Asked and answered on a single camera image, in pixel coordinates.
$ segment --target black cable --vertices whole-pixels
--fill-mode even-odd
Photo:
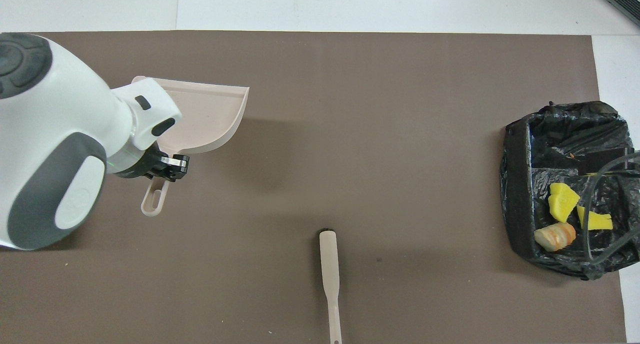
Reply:
[[[583,195],[580,196],[580,199],[584,202],[584,216],[582,220],[583,221],[582,250],[584,252],[584,257],[587,258],[587,261],[590,264],[596,265],[604,262],[608,257],[610,257],[610,255],[615,253],[618,249],[622,248],[622,246],[624,246],[624,244],[626,244],[629,240],[631,240],[636,235],[640,234],[640,226],[639,226],[634,230],[630,230],[629,232],[626,232],[626,234],[622,235],[622,237],[620,237],[618,240],[613,242],[613,244],[608,246],[608,248],[606,248],[596,258],[592,256],[592,248],[591,248],[591,245],[589,244],[589,212],[590,212],[590,209],[592,208],[592,200],[594,200],[596,185],[598,184],[598,181],[602,178],[602,176],[605,175],[606,172],[610,171],[611,168],[617,166],[618,164],[624,163],[627,160],[638,158],[638,157],[640,157],[640,151],[616,158],[611,162],[605,164],[600,169],[600,171],[596,173],[596,175],[587,179],[587,185],[584,191],[582,192]]]

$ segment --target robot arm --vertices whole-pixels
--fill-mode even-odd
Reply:
[[[181,118],[152,78],[111,90],[59,44],[0,34],[0,244],[38,249],[68,235],[106,173],[182,178],[189,158],[156,142]]]

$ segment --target plastic bag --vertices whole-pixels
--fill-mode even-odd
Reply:
[[[585,198],[589,171],[621,153],[633,152],[627,122],[601,101],[551,105],[515,121],[505,129],[500,164],[502,215],[511,248],[529,262],[552,271],[595,280],[638,262],[640,239],[625,244],[594,263],[585,255],[583,231],[576,210],[567,222],[576,239],[564,249],[547,252],[534,230],[556,222],[549,213],[549,185],[563,182],[593,200],[591,210],[611,214],[613,230],[588,233],[590,253],[597,256],[640,225],[640,167],[632,162],[614,167],[599,179],[594,196]]]

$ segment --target dustpan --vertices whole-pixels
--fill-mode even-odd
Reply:
[[[133,78],[132,83],[146,76]],[[236,132],[245,113],[249,87],[183,82],[153,78],[182,112],[182,120],[158,137],[160,149],[169,157],[213,151]],[[154,177],[140,209],[153,217],[162,211],[170,182]]]

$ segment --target pineapple piece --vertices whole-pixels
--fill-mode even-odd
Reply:
[[[580,227],[583,227],[583,221],[585,221],[585,208],[578,205],[578,218],[580,218]],[[613,221],[611,221],[611,214],[597,214],[589,211],[589,230],[612,230]]]
[[[551,183],[549,191],[551,193],[548,199],[551,216],[560,223],[566,223],[569,214],[578,204],[580,196],[564,183]]]

